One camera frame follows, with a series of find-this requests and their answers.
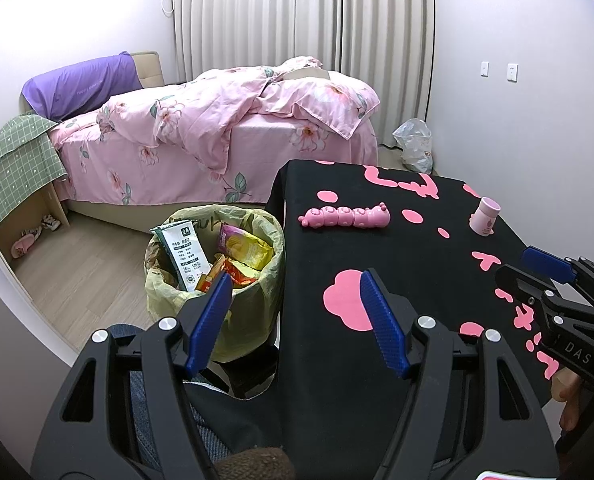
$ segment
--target jeans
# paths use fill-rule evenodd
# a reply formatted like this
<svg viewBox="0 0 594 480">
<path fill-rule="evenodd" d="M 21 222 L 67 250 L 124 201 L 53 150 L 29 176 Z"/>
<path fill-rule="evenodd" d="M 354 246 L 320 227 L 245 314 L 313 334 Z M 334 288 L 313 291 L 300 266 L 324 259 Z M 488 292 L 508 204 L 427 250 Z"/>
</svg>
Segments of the jeans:
<svg viewBox="0 0 594 480">
<path fill-rule="evenodd" d="M 124 337 L 143 332 L 141 328 L 126 324 L 112 325 L 108 331 L 113 337 Z M 193 378 L 193 383 L 205 382 L 206 381 L 201 376 Z M 161 470 L 161 467 L 159 466 L 159 458 L 157 457 L 157 449 L 155 449 L 154 439 L 152 438 L 151 422 L 148 416 L 146 392 L 144 390 L 143 374 L 141 372 L 130 372 L 130 399 L 132 401 L 132 419 L 135 424 L 135 433 L 141 460 L 149 467 Z M 232 453 L 217 435 L 215 435 L 213 430 L 208 427 L 208 424 L 203 420 L 199 412 L 192 406 L 191 411 L 199 435 L 202 437 L 203 445 L 213 463 L 229 457 Z"/>
</svg>

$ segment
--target brown knit fabric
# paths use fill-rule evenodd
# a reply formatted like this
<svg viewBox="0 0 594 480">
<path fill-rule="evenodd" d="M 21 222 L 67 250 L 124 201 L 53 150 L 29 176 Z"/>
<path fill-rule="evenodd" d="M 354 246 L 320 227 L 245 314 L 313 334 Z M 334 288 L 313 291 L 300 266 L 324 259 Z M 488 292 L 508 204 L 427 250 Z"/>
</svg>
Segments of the brown knit fabric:
<svg viewBox="0 0 594 480">
<path fill-rule="evenodd" d="M 295 480 L 295 468 L 281 449 L 248 449 L 215 463 L 221 480 Z"/>
</svg>

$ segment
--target metal screw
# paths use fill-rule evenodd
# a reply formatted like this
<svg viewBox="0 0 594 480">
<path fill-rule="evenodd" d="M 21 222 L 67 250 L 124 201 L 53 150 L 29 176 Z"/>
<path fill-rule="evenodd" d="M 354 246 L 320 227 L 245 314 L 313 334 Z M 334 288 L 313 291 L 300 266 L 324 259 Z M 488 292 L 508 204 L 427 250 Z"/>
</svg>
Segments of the metal screw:
<svg viewBox="0 0 594 480">
<path fill-rule="evenodd" d="M 92 337 L 94 343 L 103 343 L 108 339 L 108 332 L 106 330 L 97 330 Z"/>
<path fill-rule="evenodd" d="M 159 320 L 161 330 L 173 330 L 177 326 L 177 320 L 174 317 L 165 317 Z"/>
<path fill-rule="evenodd" d="M 485 333 L 486 339 L 492 341 L 493 343 L 497 343 L 501 340 L 501 334 L 492 328 L 489 328 Z"/>
<path fill-rule="evenodd" d="M 417 323 L 419 324 L 419 326 L 421 328 L 426 328 L 427 330 L 430 330 L 431 328 L 435 328 L 435 325 L 437 324 L 435 322 L 435 320 L 430 316 L 421 316 L 417 320 Z"/>
</svg>

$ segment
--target purple pillow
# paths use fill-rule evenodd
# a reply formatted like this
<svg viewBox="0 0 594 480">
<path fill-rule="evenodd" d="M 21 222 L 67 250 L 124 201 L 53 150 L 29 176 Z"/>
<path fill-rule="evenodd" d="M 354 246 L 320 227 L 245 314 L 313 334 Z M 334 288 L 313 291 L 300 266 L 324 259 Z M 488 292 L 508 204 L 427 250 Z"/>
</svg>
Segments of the purple pillow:
<svg viewBox="0 0 594 480">
<path fill-rule="evenodd" d="M 97 110 L 113 95 L 141 88 L 134 59 L 122 52 L 35 76 L 22 94 L 38 115 L 60 122 Z"/>
</svg>

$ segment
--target wall outlet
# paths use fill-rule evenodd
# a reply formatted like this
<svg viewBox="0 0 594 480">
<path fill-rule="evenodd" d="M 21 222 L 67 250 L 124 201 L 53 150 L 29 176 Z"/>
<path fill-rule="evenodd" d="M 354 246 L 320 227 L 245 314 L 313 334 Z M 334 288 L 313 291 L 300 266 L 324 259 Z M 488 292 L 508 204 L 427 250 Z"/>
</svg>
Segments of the wall outlet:
<svg viewBox="0 0 594 480">
<path fill-rule="evenodd" d="M 512 81 L 513 83 L 516 83 L 518 67 L 519 65 L 517 63 L 508 63 L 508 72 L 506 72 L 506 79 Z"/>
</svg>

